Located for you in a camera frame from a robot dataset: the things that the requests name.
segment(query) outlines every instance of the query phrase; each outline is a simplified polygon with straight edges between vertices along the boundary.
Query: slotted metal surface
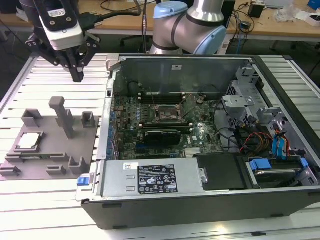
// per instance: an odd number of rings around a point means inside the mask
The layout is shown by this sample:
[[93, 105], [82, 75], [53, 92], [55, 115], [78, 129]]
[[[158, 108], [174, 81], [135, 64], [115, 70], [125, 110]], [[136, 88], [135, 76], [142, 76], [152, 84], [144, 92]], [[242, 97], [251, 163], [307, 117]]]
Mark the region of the slotted metal surface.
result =
[[[105, 78], [101, 77], [106, 70], [105, 59], [105, 54], [94, 57], [87, 68], [99, 67], [101, 72], [95, 72], [93, 77], [86, 74], [83, 84], [73, 83], [70, 76], [63, 72], [55, 75], [56, 67], [42, 59], [32, 62], [25, 69], [26, 74], [21, 76], [24, 81], [13, 89], [11, 98], [5, 99], [6, 105], [0, 113], [0, 160], [20, 131], [20, 117], [25, 108], [39, 106], [43, 107], [39, 109], [42, 115], [55, 115], [46, 105], [52, 96], [63, 96], [73, 115], [92, 111], [101, 116], [106, 89]], [[52, 70], [47, 72], [40, 69], [42, 67], [52, 67]], [[92, 160], [96, 160], [96, 155], [95, 149]], [[96, 163], [93, 162], [91, 169], [95, 168]], [[75, 179], [0, 181], [0, 239], [307, 240], [318, 239], [320, 236], [320, 204], [309, 206], [289, 217], [274, 219], [101, 230], [81, 208], [80, 203], [75, 201], [76, 188]], [[266, 233], [266, 236], [253, 237], [252, 232]]]
[[73, 82], [70, 73], [62, 66], [52, 66], [41, 57], [29, 59], [25, 73], [20, 74], [14, 93], [6, 99], [0, 113], [0, 164], [24, 124], [21, 116], [26, 109], [38, 109], [43, 116], [56, 116], [49, 108], [53, 96], [64, 97], [64, 107], [74, 116], [90, 111], [101, 117], [107, 87], [106, 58], [106, 54], [97, 54], [84, 68], [81, 83]]
[[[262, 56], [262, 60], [278, 80], [315, 133], [320, 137], [320, 92], [315, 84], [292, 61], [282, 56]], [[274, 107], [278, 103], [269, 90], [265, 90]]]

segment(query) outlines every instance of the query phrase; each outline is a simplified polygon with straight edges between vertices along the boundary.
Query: warning label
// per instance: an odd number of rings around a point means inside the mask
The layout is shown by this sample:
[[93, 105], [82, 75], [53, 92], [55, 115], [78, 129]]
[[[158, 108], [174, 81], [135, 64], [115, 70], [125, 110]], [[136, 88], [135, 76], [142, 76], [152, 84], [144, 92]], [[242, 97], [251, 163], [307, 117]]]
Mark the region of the warning label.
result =
[[138, 192], [140, 194], [177, 193], [175, 166], [138, 166]]

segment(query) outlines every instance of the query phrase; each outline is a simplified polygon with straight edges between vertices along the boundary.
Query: silver robot arm segment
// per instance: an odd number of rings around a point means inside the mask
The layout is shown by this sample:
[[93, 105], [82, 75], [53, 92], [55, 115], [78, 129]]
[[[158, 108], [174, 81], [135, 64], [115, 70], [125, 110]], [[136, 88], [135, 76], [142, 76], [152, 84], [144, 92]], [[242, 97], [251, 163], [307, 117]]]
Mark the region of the silver robot arm segment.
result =
[[150, 54], [215, 54], [225, 39], [221, 8], [224, 0], [163, 2], [154, 9], [153, 45]]

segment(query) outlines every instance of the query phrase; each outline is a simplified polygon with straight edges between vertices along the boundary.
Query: desk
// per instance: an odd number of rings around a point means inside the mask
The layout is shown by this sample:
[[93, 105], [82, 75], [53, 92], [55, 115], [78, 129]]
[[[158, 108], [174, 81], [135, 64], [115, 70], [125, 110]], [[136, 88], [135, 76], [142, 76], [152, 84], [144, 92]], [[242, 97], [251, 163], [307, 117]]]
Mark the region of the desk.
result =
[[[247, 0], [236, 0], [234, 9]], [[294, 5], [303, 10], [312, 12], [313, 10], [307, 6], [309, 0], [295, 0]], [[241, 11], [248, 14], [249, 7], [244, 7]], [[294, 22], [277, 22], [274, 19], [275, 9], [265, 9], [260, 18], [254, 18], [255, 27], [248, 34], [247, 39], [250, 40], [270, 40], [270, 41], [292, 41], [292, 42], [319, 42], [320, 28], [313, 27], [308, 23], [296, 19]], [[252, 20], [242, 13], [239, 13], [242, 21], [252, 22]], [[219, 54], [226, 54], [230, 40], [236, 31], [236, 20], [231, 18], [227, 35]]]
[[[235, 8], [248, 0], [236, 0]], [[108, 11], [100, 8], [102, 0], [79, 0], [79, 10], [83, 12], [97, 11], [99, 14], [106, 14]], [[301, 10], [307, 10], [308, 0], [295, 0], [295, 5]], [[113, 10], [123, 10], [134, 7], [132, 2], [125, 0], [111, 1], [108, 8]], [[153, 12], [155, 4], [147, 5], [147, 35], [152, 35], [154, 30]], [[242, 9], [243, 12], [248, 12], [248, 7]], [[274, 20], [274, 9], [266, 9], [263, 11], [260, 18], [255, 18], [255, 28], [247, 38], [254, 40], [272, 40], [272, 41], [298, 41], [298, 42], [318, 42], [320, 41], [320, 29], [312, 27], [304, 21], [296, 20], [295, 22], [276, 22]], [[240, 13], [241, 20], [248, 19]], [[0, 19], [7, 24], [13, 31], [31, 32], [32, 25], [29, 22], [24, 22], [14, 14], [0, 14]], [[236, 31], [235, 19], [232, 18], [227, 29], [227, 36], [220, 50], [220, 54], [225, 54], [228, 49], [229, 41]], [[141, 35], [142, 17], [137, 16], [116, 16], [107, 19], [103, 24], [96, 29], [91, 30], [94, 34], [116, 34], [116, 35]], [[0, 25], [0, 30], [6, 30], [3, 25]]]

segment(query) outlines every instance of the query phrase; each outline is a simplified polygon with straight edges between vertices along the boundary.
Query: motherboard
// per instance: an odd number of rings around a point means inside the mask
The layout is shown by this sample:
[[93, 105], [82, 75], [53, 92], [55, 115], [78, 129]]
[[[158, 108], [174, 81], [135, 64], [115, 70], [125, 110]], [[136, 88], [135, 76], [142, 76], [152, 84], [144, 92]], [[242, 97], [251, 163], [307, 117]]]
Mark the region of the motherboard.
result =
[[222, 152], [213, 101], [197, 94], [114, 98], [119, 160], [192, 158]]

